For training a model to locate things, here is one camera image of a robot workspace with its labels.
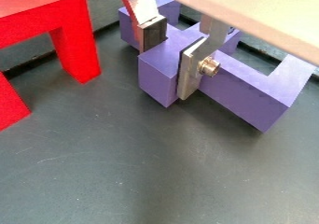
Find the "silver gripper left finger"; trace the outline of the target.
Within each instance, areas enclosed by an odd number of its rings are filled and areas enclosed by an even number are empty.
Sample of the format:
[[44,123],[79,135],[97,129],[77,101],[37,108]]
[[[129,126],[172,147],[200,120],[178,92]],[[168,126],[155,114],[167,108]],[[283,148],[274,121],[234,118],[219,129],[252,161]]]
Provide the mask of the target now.
[[167,39],[167,18],[160,15],[156,0],[121,0],[132,20],[140,52],[145,52]]

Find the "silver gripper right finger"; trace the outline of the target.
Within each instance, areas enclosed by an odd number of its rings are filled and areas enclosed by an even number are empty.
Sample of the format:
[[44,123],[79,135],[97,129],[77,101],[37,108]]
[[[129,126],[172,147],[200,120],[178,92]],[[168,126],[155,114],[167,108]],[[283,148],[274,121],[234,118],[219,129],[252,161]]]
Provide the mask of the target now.
[[198,90],[202,76],[212,77],[220,63],[214,59],[216,50],[222,47],[230,26],[202,15],[199,31],[207,35],[200,37],[179,54],[178,97],[186,100]]

